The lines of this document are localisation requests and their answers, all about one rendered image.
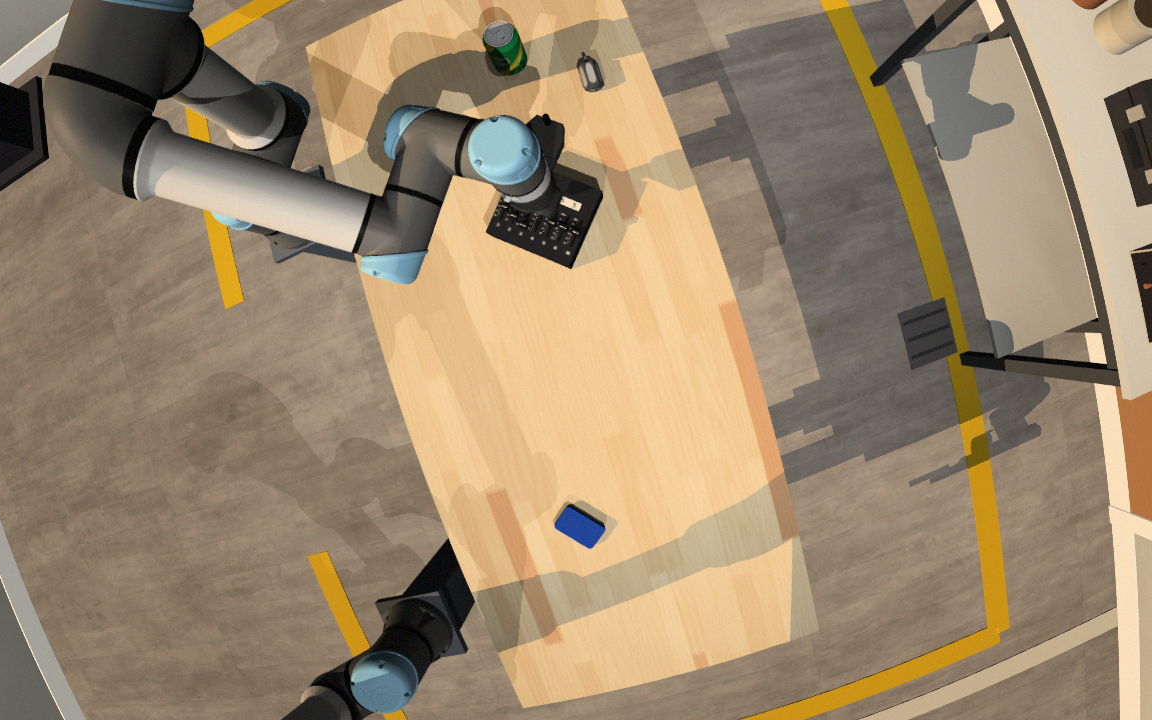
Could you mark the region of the black lighting desk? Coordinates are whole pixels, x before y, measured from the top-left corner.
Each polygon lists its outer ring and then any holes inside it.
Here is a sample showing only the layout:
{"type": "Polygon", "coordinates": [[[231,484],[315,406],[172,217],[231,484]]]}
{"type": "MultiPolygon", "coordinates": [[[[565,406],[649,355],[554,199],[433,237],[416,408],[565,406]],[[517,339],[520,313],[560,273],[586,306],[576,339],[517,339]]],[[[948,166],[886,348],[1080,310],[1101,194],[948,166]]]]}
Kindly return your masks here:
{"type": "Polygon", "coordinates": [[[602,190],[556,172],[552,174],[563,195],[556,217],[511,209],[509,202],[500,196],[486,234],[573,270],[596,211],[602,204],[602,190]]]}

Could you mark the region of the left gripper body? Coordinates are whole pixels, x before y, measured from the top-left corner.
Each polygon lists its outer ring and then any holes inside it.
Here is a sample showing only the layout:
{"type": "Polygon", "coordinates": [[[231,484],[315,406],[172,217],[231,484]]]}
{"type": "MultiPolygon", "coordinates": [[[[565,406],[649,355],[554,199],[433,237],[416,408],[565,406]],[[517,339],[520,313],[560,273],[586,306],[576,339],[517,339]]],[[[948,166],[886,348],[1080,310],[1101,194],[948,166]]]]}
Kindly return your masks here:
{"type": "Polygon", "coordinates": [[[518,211],[526,211],[526,213],[536,211],[536,213],[543,217],[554,217],[556,215],[559,205],[561,205],[563,195],[559,190],[556,179],[554,179],[552,172],[556,167],[558,159],[561,158],[561,152],[564,149],[564,126],[556,122],[556,120],[550,120],[548,114],[543,114],[543,118],[536,115],[536,118],[529,120],[526,127],[538,137],[543,156],[547,158],[545,159],[545,161],[548,161],[547,174],[545,174],[538,190],[521,197],[513,197],[513,199],[511,196],[502,194],[505,197],[503,200],[511,200],[509,204],[518,211]]]}

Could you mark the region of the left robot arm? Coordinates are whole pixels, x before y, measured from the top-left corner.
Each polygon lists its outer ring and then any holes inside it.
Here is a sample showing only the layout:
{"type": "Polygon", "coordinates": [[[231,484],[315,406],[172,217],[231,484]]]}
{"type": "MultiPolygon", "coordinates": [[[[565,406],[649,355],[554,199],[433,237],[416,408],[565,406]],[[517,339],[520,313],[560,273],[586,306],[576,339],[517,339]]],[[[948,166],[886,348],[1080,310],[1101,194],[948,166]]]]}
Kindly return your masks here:
{"type": "Polygon", "coordinates": [[[521,197],[547,174],[522,120],[420,105],[401,106],[387,122],[382,146],[396,161],[381,196],[294,170],[310,114],[305,97],[273,81],[253,85],[210,50],[189,18],[194,3],[70,5],[44,83],[45,118],[70,161],[115,194],[183,202],[282,249],[314,241],[355,252],[361,272],[411,285],[453,176],[521,197]],[[233,149],[152,118],[168,97],[227,129],[233,149]]]}

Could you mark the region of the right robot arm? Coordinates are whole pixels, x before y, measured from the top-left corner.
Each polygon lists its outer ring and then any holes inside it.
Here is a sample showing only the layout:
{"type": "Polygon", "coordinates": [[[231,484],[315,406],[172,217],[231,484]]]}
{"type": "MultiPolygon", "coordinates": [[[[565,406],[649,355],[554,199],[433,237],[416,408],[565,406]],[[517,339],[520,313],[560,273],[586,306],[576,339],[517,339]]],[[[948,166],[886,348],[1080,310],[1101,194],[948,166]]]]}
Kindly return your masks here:
{"type": "Polygon", "coordinates": [[[396,602],[378,641],[355,659],[317,676],[302,694],[301,705],[282,720],[364,720],[378,711],[393,714],[412,700],[430,664],[442,659],[452,639],[449,620],[433,602],[396,602]]]}

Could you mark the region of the green and yellow drink can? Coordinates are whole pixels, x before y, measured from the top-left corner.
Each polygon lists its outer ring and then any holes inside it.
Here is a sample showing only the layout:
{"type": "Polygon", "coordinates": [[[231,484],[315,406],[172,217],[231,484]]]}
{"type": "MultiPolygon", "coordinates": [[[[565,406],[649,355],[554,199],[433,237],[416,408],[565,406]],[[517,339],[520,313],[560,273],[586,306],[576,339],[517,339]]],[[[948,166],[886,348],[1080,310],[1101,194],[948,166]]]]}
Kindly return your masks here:
{"type": "Polygon", "coordinates": [[[518,31],[506,20],[495,20],[486,26],[483,45],[494,67],[503,76],[515,76],[526,67],[526,53],[518,31]]]}

